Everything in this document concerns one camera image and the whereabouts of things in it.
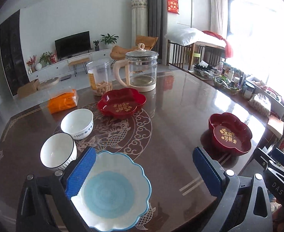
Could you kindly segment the red flower-shaped bowl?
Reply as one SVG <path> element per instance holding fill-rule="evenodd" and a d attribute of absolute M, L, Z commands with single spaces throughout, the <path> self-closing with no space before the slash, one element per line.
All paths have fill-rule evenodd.
<path fill-rule="evenodd" d="M 242 156 L 252 147 L 251 130 L 231 113 L 212 114 L 208 119 L 208 128 L 211 131 L 212 144 L 223 152 Z"/>

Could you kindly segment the white ribbed black-rimmed bowl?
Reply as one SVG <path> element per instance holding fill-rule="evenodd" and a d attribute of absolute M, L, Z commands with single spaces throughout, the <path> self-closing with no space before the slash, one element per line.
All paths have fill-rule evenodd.
<path fill-rule="evenodd" d="M 67 133 L 52 135 L 45 141 L 40 151 L 42 164 L 53 170 L 65 170 L 76 158 L 77 147 L 75 141 Z"/>

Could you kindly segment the blue white scalloped bowl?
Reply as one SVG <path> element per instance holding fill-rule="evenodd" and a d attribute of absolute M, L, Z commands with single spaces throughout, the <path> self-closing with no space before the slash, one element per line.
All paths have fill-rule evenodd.
<path fill-rule="evenodd" d="M 142 166 L 125 154 L 102 151 L 71 201 L 88 228 L 121 231 L 147 213 L 151 193 Z"/>

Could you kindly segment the white bowl blue pattern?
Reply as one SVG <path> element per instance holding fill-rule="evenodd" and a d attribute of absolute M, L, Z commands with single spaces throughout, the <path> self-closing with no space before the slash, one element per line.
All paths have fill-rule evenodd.
<path fill-rule="evenodd" d="M 89 109 L 76 109 L 61 121 L 61 130 L 74 140 L 82 140 L 90 135 L 94 127 L 94 115 Z"/>

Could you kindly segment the red flower-shaped tray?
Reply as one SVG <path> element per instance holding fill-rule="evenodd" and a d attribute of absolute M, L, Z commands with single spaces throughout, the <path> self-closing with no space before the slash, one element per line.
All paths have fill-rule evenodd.
<path fill-rule="evenodd" d="M 126 119 L 140 110 L 146 101 L 146 97 L 136 89 L 123 88 L 105 93 L 97 108 L 104 116 Z"/>

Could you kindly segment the orange book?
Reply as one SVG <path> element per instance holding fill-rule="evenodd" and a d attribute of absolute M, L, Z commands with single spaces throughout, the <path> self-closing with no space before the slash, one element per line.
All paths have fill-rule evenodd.
<path fill-rule="evenodd" d="M 283 136 L 284 130 L 284 122 L 280 119 L 276 118 L 275 116 L 270 116 L 267 128 L 278 138 L 280 139 Z"/>

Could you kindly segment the bag of peanuts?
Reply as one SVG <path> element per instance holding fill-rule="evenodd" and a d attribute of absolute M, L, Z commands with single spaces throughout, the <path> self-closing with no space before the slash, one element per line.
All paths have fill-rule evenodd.
<path fill-rule="evenodd" d="M 250 100 L 249 105 L 265 117 L 271 113 L 271 102 L 264 94 L 255 94 Z"/>

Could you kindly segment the white jar dark lid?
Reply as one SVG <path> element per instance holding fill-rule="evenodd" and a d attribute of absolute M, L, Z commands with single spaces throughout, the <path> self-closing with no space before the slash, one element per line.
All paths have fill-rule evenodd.
<path fill-rule="evenodd" d="M 242 94 L 243 98 L 249 100 L 251 98 L 251 96 L 254 94 L 254 92 L 255 92 L 255 87 L 251 83 L 246 81 L 243 84 L 243 87 L 242 87 L 242 90 L 241 90 L 241 94 Z"/>

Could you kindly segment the glass bowl with packets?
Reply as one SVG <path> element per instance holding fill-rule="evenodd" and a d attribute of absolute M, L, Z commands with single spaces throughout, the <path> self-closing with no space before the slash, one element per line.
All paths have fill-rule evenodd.
<path fill-rule="evenodd" d="M 241 91 L 240 88 L 235 85 L 231 85 L 230 80 L 228 80 L 225 76 L 213 77 L 213 83 L 216 89 L 229 95 L 236 95 Z"/>

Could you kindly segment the basket of dark items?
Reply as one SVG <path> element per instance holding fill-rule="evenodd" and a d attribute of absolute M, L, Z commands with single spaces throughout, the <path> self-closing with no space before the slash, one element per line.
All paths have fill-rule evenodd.
<path fill-rule="evenodd" d="M 214 77 L 216 71 L 205 61 L 201 61 L 199 64 L 195 64 L 193 70 L 195 74 L 207 80 L 211 80 Z"/>

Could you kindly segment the orange tissue pack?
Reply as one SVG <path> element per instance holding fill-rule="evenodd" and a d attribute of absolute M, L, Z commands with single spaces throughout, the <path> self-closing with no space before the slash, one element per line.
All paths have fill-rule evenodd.
<path fill-rule="evenodd" d="M 70 89 L 59 95 L 50 98 L 48 101 L 48 110 L 50 114 L 72 109 L 78 105 L 78 94 L 76 89 Z"/>

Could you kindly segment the cardboard box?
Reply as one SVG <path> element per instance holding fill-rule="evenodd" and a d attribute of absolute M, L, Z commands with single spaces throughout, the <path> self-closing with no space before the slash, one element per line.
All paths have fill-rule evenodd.
<path fill-rule="evenodd" d="M 22 87 L 19 87 L 17 90 L 18 98 L 25 98 L 38 90 L 38 86 L 40 85 L 39 79 L 35 79 Z"/>

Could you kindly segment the wooden crib bed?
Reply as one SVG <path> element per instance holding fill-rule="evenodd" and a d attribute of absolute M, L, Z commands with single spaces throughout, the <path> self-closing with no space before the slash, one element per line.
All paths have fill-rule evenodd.
<path fill-rule="evenodd" d="M 226 61 L 225 48 L 200 41 L 184 46 L 168 40 L 166 60 L 167 65 L 183 71 L 193 70 L 194 65 L 201 61 L 215 67 L 219 62 Z"/>

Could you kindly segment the red flower vase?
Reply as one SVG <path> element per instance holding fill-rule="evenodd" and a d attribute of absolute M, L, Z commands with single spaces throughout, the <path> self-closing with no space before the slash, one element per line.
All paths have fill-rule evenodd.
<path fill-rule="evenodd" d="M 37 60 L 37 56 L 33 55 L 32 57 L 29 57 L 28 61 L 26 62 L 26 64 L 29 67 L 31 73 L 35 72 L 36 60 Z"/>

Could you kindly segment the clear plastic snack jar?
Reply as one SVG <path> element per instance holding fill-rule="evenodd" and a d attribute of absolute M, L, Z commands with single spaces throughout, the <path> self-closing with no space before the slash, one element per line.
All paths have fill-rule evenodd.
<path fill-rule="evenodd" d="M 96 96 L 102 96 L 113 89 L 110 59 L 99 59 L 86 65 L 90 87 Z"/>

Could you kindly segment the white tv cabinet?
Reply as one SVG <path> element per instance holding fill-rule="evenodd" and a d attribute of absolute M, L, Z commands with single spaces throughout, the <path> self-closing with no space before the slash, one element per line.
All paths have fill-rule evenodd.
<path fill-rule="evenodd" d="M 68 66 L 68 63 L 82 58 L 90 58 L 90 62 L 96 61 L 99 59 L 111 59 L 110 58 L 111 49 L 104 49 L 99 51 L 92 51 L 90 53 L 85 53 L 82 55 L 77 55 L 76 57 L 68 58 L 62 61 L 58 61 L 55 64 L 48 65 L 39 71 L 35 71 L 28 75 L 29 81 L 39 79 L 40 82 L 49 80 L 55 77 L 63 77 L 65 75 L 72 74 L 74 75 L 73 68 Z M 77 66 L 77 73 L 84 72 L 83 66 L 80 64 Z"/>

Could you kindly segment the white pillow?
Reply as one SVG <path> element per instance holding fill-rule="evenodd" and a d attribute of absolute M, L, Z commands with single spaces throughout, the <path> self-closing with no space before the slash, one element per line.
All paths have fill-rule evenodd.
<path fill-rule="evenodd" d="M 188 46 L 201 40 L 204 36 L 205 34 L 196 28 L 185 28 L 170 31 L 165 35 L 165 38 L 181 46 Z"/>

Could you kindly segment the green leafy plant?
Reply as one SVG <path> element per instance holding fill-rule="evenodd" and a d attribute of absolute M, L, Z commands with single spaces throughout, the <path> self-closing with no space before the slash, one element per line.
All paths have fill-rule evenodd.
<path fill-rule="evenodd" d="M 42 53 L 42 55 L 39 59 L 39 62 L 42 65 L 45 65 L 45 66 L 51 65 L 52 64 L 52 61 L 51 61 L 52 55 L 53 55 L 53 53 L 51 53 L 49 51 Z"/>

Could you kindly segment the small wooden stool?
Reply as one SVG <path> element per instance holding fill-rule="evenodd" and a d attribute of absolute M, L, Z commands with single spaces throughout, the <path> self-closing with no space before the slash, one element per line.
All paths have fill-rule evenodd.
<path fill-rule="evenodd" d="M 89 57 L 78 59 L 78 60 L 75 60 L 75 61 L 71 61 L 71 62 L 68 63 L 68 66 L 73 68 L 74 75 L 76 76 L 77 75 L 77 66 L 80 65 L 80 64 L 83 66 L 85 73 L 87 73 L 86 65 L 88 64 L 88 62 L 90 62 Z"/>

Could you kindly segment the black flat television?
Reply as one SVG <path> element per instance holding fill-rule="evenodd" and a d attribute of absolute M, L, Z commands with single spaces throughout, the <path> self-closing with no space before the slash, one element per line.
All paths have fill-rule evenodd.
<path fill-rule="evenodd" d="M 82 52 L 89 52 L 90 32 L 80 32 L 55 41 L 56 55 L 58 59 L 69 58 Z"/>

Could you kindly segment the small potted plant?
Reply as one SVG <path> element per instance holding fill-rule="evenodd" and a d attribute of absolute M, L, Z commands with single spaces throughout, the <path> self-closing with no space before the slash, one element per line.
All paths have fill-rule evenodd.
<path fill-rule="evenodd" d="M 99 51 L 99 43 L 100 43 L 99 40 L 94 40 L 93 41 L 93 45 L 94 45 L 95 51 Z"/>

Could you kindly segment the orange lounge chair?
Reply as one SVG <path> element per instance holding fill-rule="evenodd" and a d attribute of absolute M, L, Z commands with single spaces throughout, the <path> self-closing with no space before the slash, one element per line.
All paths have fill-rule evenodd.
<path fill-rule="evenodd" d="M 114 46 L 110 53 L 110 57 L 113 60 L 119 61 L 125 59 L 125 54 L 130 51 L 134 51 L 138 49 L 139 44 L 144 44 L 146 50 L 152 50 L 152 48 L 156 45 L 158 37 L 148 37 L 138 35 L 136 37 L 135 43 L 131 48 L 123 48 L 120 46 Z"/>

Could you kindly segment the black glass display cabinet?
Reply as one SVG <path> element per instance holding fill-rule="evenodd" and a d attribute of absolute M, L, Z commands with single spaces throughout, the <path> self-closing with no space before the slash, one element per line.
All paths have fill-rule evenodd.
<path fill-rule="evenodd" d="M 20 42 L 20 12 L 17 11 L 0 25 L 0 54 L 3 70 L 12 96 L 29 83 Z"/>

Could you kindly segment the potted green plant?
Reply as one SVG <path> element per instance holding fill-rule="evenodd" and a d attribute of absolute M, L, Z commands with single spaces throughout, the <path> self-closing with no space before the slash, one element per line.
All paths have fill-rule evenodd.
<path fill-rule="evenodd" d="M 101 34 L 101 43 L 104 43 L 107 49 L 112 49 L 117 43 L 119 36 L 115 34 Z"/>

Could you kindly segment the white standing air conditioner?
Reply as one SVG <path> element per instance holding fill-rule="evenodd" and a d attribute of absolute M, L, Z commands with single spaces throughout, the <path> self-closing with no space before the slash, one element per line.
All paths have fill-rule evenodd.
<path fill-rule="evenodd" d="M 138 35 L 148 35 L 148 0 L 131 0 L 131 44 Z"/>

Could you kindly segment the grey curtain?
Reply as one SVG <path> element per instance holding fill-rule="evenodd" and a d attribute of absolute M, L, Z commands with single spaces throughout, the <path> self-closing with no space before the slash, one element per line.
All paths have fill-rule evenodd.
<path fill-rule="evenodd" d="M 164 34 L 166 30 L 166 1 L 165 0 L 147 0 L 148 1 L 148 36 L 157 37 L 157 43 L 153 50 L 159 53 L 159 61 L 163 63 L 165 43 Z"/>

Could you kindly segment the red wall calendar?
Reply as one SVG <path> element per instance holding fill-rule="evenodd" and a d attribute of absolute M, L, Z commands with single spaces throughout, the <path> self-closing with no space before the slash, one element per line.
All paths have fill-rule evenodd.
<path fill-rule="evenodd" d="M 167 12 L 179 14 L 179 0 L 167 0 Z"/>

